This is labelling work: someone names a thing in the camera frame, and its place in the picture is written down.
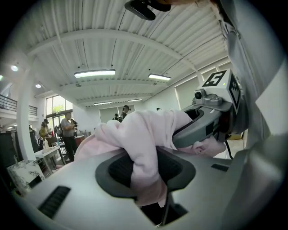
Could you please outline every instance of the white corrugated ceiling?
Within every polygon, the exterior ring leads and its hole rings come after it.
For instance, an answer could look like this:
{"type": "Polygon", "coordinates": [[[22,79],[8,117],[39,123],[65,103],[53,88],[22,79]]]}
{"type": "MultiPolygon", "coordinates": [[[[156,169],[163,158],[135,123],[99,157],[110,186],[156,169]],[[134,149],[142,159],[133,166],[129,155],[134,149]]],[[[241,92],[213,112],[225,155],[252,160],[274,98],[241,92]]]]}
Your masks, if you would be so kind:
{"type": "Polygon", "coordinates": [[[227,56],[210,4],[153,10],[156,19],[145,21],[125,10],[126,2],[40,1],[19,23],[16,44],[29,58],[36,56],[37,76],[49,78],[43,81],[46,87],[85,106],[116,97],[149,98],[169,85],[149,79],[150,73],[180,80],[227,56]],[[99,69],[115,69],[116,74],[74,76],[99,69]]]}

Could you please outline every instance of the railing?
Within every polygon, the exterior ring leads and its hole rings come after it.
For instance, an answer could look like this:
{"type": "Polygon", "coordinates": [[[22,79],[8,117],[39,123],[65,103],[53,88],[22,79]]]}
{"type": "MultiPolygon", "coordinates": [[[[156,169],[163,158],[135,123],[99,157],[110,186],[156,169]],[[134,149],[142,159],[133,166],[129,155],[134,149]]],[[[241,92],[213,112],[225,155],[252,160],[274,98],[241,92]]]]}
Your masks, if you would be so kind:
{"type": "MultiPolygon", "coordinates": [[[[17,101],[0,94],[0,109],[5,109],[5,110],[16,112],[17,101]]],[[[33,106],[29,106],[28,114],[37,116],[37,108],[33,106]]]]}

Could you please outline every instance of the wire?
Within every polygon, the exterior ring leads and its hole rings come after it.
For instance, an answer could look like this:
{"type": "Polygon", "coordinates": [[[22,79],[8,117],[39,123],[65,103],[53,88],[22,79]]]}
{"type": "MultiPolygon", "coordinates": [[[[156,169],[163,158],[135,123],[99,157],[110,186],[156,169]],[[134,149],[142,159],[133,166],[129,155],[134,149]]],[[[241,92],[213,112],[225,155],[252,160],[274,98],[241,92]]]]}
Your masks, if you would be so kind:
{"type": "Polygon", "coordinates": [[[233,159],[233,157],[232,157],[232,155],[231,155],[231,151],[230,151],[230,147],[229,147],[228,141],[225,141],[225,144],[226,144],[227,149],[228,149],[228,152],[229,152],[229,157],[230,157],[231,159],[233,159]]]}

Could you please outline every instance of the man in gray shirt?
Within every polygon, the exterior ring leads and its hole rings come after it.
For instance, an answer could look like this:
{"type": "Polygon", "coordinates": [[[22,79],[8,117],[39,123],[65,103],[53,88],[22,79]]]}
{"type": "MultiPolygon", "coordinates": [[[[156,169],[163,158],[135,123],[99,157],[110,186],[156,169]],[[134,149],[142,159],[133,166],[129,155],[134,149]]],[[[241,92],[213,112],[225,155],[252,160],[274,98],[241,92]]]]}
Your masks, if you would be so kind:
{"type": "Polygon", "coordinates": [[[70,123],[71,113],[67,112],[65,118],[61,121],[63,140],[67,150],[68,157],[70,161],[74,161],[74,154],[77,150],[77,144],[74,138],[74,127],[75,124],[70,123]]]}

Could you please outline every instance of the pink towel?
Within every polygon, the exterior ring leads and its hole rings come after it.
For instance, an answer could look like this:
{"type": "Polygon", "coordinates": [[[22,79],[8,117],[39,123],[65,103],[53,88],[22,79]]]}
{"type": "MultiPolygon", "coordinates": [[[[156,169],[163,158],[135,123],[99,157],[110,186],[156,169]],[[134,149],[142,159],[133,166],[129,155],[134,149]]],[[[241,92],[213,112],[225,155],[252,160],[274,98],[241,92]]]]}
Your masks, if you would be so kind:
{"type": "MultiPolygon", "coordinates": [[[[158,173],[156,146],[176,149],[172,135],[190,121],[181,111],[133,112],[122,123],[111,120],[100,124],[95,133],[80,144],[75,160],[124,148],[134,162],[130,187],[137,194],[136,204],[144,206],[159,202],[162,207],[167,187],[158,173]]],[[[180,150],[213,157],[225,148],[223,143],[211,137],[180,150]]]]}

